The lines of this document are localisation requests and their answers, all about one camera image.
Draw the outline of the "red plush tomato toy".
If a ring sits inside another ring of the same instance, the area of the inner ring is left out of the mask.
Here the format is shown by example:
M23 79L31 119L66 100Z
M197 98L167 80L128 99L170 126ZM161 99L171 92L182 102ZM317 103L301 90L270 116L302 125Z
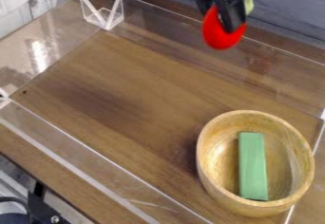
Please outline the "red plush tomato toy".
M240 42L248 28L248 17L254 10L254 0L244 0L244 5L246 22L233 33L227 33L222 27L218 18L218 8L213 0L213 5L203 18L202 34L206 44L214 49L227 49Z

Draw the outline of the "wooden bowl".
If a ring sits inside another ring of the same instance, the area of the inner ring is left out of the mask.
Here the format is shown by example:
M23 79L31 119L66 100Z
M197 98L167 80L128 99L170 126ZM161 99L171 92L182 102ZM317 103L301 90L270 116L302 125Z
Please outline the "wooden bowl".
M240 195L240 134L264 134L268 200ZM254 218L285 212L310 189L313 150L297 127L256 110L235 110L205 125L195 146L195 167L210 197L231 213Z

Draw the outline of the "green rectangular block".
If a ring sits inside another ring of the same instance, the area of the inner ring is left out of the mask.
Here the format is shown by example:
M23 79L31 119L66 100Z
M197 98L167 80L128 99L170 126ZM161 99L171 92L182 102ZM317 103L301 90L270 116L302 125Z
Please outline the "green rectangular block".
M268 180L264 134L238 134L240 195L252 200L268 201Z

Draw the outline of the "clear acrylic back wall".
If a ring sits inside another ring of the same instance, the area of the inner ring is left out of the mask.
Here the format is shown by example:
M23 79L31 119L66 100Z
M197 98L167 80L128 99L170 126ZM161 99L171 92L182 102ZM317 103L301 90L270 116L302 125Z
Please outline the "clear acrylic back wall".
M252 38L234 47L205 43L202 22L141 0L118 0L112 31L138 44L325 118L325 64Z

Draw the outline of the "clear acrylic wall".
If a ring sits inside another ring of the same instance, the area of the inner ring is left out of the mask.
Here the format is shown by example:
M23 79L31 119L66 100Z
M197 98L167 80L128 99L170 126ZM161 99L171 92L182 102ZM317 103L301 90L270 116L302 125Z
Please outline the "clear acrylic wall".
M11 99L0 99L0 154L96 224L213 224Z
M138 44L325 118L325 64L252 38L234 47L205 43L202 22L141 0L118 0L112 31Z
M11 94L99 30L68 0L0 39L0 97Z

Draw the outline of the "clear acrylic corner bracket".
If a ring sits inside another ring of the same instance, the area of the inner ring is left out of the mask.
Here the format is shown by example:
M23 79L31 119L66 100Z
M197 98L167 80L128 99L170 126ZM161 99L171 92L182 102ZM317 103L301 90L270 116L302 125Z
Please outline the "clear acrylic corner bracket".
M80 0L86 21L104 30L111 30L124 20L123 0L114 0L112 8L96 9L90 0Z

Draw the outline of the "clear acrylic left wall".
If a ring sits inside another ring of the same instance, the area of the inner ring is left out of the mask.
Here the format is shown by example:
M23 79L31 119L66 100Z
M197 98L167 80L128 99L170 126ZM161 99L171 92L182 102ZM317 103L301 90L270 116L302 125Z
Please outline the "clear acrylic left wall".
M68 0L0 39L0 97L11 94L99 30Z

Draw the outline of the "clear acrylic front wall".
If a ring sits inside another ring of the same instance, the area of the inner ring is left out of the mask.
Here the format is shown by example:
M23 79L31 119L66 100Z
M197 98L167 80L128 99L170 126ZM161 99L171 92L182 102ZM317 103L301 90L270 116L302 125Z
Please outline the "clear acrylic front wall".
M213 224L11 99L0 99L0 154L96 224Z

